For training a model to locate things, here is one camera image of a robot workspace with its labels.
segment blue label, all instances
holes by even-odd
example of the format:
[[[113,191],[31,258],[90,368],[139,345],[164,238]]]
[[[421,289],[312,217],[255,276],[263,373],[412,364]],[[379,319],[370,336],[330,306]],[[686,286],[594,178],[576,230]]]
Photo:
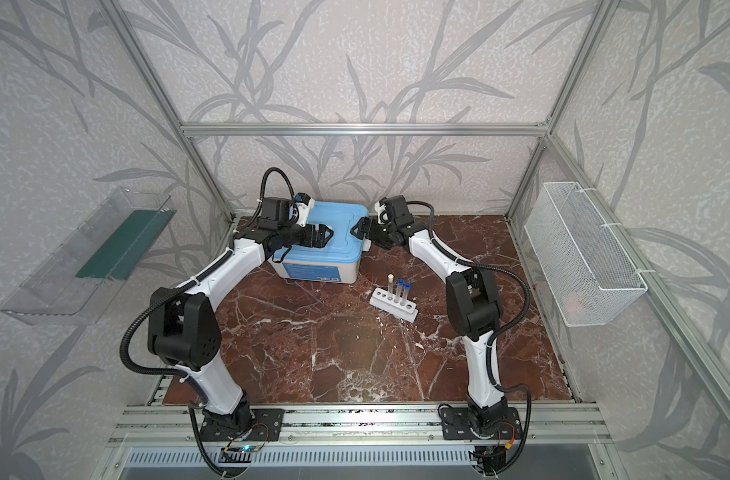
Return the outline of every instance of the blue label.
[[[318,280],[320,282],[341,282],[337,266],[283,264],[290,278]]]

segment black mounting plate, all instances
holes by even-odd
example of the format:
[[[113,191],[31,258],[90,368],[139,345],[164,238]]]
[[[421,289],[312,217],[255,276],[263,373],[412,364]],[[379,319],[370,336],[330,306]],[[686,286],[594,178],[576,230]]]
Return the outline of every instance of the black mounting plate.
[[[282,408],[251,408],[255,415],[256,424],[264,424],[269,429],[267,437],[267,429],[261,425],[253,427],[250,435],[242,439],[242,442],[276,442],[280,439],[280,430],[282,429],[282,417],[285,411]],[[200,437],[203,442],[228,442],[229,438],[220,434],[216,427],[207,424],[200,428]]]
[[[480,437],[472,433],[467,419],[469,409],[466,407],[443,407],[439,410],[440,422],[443,424],[444,440],[480,440]],[[506,415],[499,424],[498,431],[502,440],[512,438],[512,428],[504,422],[514,425],[514,438],[520,440],[523,437],[523,426],[519,423],[517,408],[506,409]],[[493,435],[490,440],[498,441],[499,436]]]

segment red marble surface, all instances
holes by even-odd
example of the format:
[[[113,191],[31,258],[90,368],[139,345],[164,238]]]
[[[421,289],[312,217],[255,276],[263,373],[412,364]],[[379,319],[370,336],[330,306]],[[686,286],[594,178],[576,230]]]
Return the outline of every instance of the red marble surface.
[[[441,216],[434,230],[467,258],[524,277],[502,216]],[[368,304],[388,274],[411,283],[415,323]],[[508,322],[523,304],[522,293],[510,277],[497,280]],[[363,253],[350,285],[284,280],[264,264],[227,295],[216,317],[221,356],[255,403],[466,399],[466,358],[447,320],[445,285],[402,248],[373,246]],[[498,360],[504,385],[527,383],[539,400],[571,398],[535,305],[526,321],[499,338]],[[173,382],[164,401],[193,397],[189,386]]]

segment leaf pattern wallpaper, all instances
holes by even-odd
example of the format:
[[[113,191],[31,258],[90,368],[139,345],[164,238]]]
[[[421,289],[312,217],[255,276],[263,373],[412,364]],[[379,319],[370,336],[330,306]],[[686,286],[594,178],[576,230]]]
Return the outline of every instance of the leaf pattern wallpaper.
[[[557,133],[730,371],[730,2],[622,2]],[[539,173],[520,229],[539,182],[564,180]],[[567,330],[539,298],[632,476],[730,478],[730,428],[644,301]]]
[[[187,122],[540,122],[596,3],[123,0]],[[319,200],[503,214],[534,138],[199,138],[233,209],[270,166]],[[480,202],[480,195],[485,197]]]
[[[196,273],[227,230],[98,5],[0,1],[0,304],[118,186],[177,210],[93,326],[0,312],[0,480],[88,478],[121,410],[151,378],[118,360],[157,286]],[[139,343],[134,354],[153,362]]]

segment blue lid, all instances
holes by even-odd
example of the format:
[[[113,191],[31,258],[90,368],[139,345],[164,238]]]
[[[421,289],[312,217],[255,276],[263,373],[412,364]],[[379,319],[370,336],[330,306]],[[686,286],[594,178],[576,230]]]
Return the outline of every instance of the blue lid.
[[[292,262],[330,262],[332,264],[353,264],[363,252],[363,241],[349,233],[363,216],[368,216],[368,209],[357,204],[338,204],[334,202],[314,202],[309,213],[308,223],[325,224],[333,229],[333,238],[325,248],[310,248],[295,245],[285,256],[285,261]],[[274,252],[279,260],[285,249]]]

